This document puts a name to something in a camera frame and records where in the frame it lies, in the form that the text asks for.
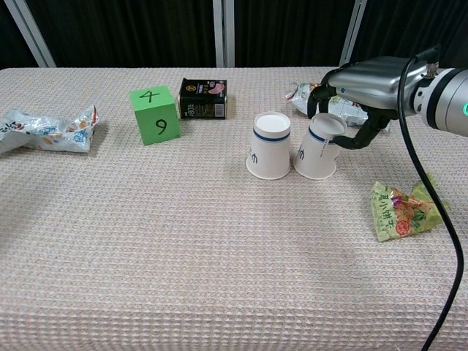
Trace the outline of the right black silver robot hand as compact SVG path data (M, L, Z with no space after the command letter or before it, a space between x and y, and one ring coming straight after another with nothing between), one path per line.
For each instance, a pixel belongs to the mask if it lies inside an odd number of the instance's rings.
M380 56L332 69L310 93L307 116L327 113L333 97L357 103L367 113L367 120L353 138L341 136L333 141L349 150L367 147L389 121L399 118L399 78L406 63L405 58Z

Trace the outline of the white paper cup blue stripe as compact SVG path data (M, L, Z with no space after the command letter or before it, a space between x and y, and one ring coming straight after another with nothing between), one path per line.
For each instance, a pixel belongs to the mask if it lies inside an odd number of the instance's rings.
M289 173L290 127L290 119L276 111L255 117L246 158L246 168L252 175L277 180Z
M333 140L344 136L347 125L338 116L318 113L310 121L302 143L293 159L295 170L302 176L321 180L336 171L336 160L341 147Z

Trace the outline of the beige woven tablecloth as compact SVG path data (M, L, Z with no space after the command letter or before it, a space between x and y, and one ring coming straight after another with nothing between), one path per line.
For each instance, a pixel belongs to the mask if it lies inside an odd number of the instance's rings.
M90 152L0 154L0 351L420 351L456 272L443 226L380 243L376 181L418 176L398 124L336 173L246 169L253 120L324 67L0 70L13 108L74 118ZM182 119L183 78L227 80L226 119ZM168 86L181 136L145 146L129 93Z

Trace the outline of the blue white snack bag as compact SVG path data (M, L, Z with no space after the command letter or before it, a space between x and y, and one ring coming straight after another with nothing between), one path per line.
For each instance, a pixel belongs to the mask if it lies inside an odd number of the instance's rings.
M97 108L93 105L71 121L13 109L0 118L0 154L21 147L88 153L98 122Z

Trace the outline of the grey partition post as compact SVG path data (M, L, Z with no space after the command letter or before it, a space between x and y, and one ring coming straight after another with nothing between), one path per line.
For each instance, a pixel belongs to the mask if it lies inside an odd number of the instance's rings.
M26 0L3 0L25 40L36 63L41 68L56 68L55 60L42 36Z
M354 51L355 42L360 31L363 15L366 10L368 0L354 0L354 6L350 17L347 35L344 40L339 66L350 61Z
M235 0L212 0L217 68L235 67Z

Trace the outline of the small green snack bag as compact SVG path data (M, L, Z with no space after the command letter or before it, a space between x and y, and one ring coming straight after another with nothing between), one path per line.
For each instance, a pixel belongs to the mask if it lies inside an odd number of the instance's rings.
M379 242L428 232L443 223L422 181L416 182L409 194L375 182L371 189L371 212Z

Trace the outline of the green numbered cube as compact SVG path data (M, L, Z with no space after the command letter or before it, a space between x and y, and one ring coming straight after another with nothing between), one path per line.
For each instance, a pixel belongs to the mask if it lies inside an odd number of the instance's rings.
M129 97L145 146L181 136L176 102L168 86L134 90Z

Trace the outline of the silver green snack bag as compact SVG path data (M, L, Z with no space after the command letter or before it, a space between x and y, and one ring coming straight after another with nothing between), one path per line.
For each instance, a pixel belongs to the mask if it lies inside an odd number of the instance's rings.
M320 86L319 83L291 84L291 90L285 94L286 100L300 113L307 116L307 102L310 93ZM328 112L340 117L347 126L362 126L368 119L368 115L359 104L341 97L332 97L328 103Z

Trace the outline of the black curtain panel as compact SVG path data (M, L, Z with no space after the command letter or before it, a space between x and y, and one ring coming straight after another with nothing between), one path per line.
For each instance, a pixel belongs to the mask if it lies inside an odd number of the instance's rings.
M57 67L215 67L212 0L26 0Z
M0 70L38 67L4 0L0 0Z
M437 44L442 68L468 68L468 0L367 0L351 60L408 58Z
M355 0L234 0L237 67L338 65Z

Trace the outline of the black luncheon meat can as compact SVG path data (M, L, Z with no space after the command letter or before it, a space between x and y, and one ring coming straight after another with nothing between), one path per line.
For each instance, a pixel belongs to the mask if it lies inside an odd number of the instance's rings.
M183 78L178 107L182 119L226 119L227 80Z

